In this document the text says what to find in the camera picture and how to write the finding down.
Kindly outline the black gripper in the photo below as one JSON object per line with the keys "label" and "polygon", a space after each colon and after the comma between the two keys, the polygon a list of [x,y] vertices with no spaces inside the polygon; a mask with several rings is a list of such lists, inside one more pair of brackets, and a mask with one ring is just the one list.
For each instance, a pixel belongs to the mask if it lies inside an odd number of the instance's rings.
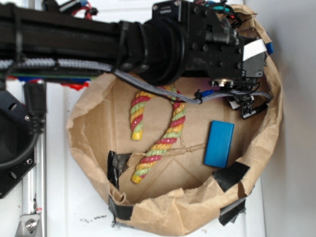
{"label": "black gripper", "polygon": [[[242,38],[238,45],[221,45],[213,50],[209,77],[213,87],[247,89],[255,87],[264,74],[266,45],[260,38]],[[240,110],[241,117],[248,119],[256,114],[254,96],[232,95],[228,102],[233,110]]]}

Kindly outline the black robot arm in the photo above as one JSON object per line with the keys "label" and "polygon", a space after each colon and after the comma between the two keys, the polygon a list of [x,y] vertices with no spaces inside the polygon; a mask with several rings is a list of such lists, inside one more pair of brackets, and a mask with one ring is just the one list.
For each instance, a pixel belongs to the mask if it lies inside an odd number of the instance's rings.
{"label": "black robot arm", "polygon": [[146,88],[180,77],[208,78],[247,119],[268,106],[253,107],[264,74],[267,49],[259,38],[240,35],[240,15],[224,1],[169,0],[156,3],[145,22],[91,20],[97,10],[85,0],[62,5],[45,0],[41,11],[0,6],[0,87],[8,75],[74,78],[135,73]]}

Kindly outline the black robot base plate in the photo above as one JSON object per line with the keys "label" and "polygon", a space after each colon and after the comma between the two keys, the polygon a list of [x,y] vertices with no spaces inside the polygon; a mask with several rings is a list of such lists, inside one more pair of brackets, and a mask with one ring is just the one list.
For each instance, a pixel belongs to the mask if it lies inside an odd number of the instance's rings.
{"label": "black robot base plate", "polygon": [[[30,118],[25,106],[9,91],[0,92],[0,161],[11,161],[32,140]],[[5,198],[35,166],[34,153],[9,168],[0,170],[0,198]]]}

